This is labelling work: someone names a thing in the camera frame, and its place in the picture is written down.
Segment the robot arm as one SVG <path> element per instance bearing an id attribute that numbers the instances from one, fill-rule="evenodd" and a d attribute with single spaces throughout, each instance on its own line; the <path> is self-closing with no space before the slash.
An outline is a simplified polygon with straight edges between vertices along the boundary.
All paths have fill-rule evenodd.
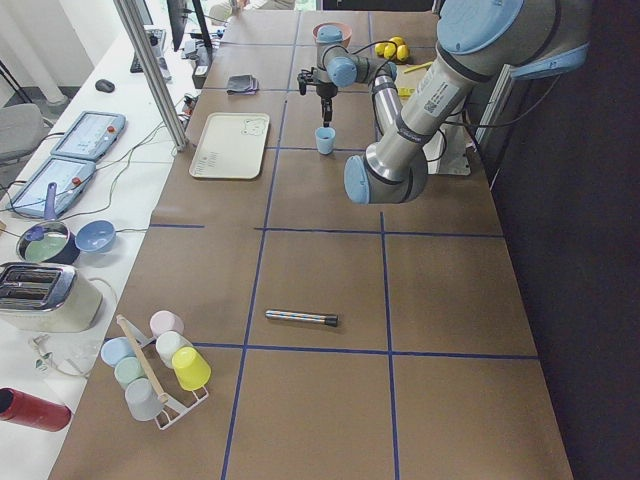
<path id="1" fill-rule="evenodd" d="M 561 75 L 584 64 L 590 1 L 446 1 L 439 10 L 436 59 L 414 93 L 402 102 L 390 62 L 347 51 L 342 31 L 316 32 L 316 64 L 298 74 L 299 90 L 314 86 L 323 124 L 332 100 L 354 83 L 370 88 L 382 137 L 344 169 L 354 203 L 391 204 L 415 199 L 427 180 L 423 147 L 472 88 L 509 65 L 516 79 Z"/>

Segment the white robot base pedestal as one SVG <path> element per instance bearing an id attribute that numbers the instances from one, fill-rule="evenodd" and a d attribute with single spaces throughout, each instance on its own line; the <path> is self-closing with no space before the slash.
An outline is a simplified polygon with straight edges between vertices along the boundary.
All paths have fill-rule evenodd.
<path id="1" fill-rule="evenodd" d="M 442 125 L 423 147 L 430 175 L 468 176 L 466 133 L 462 127 Z"/>

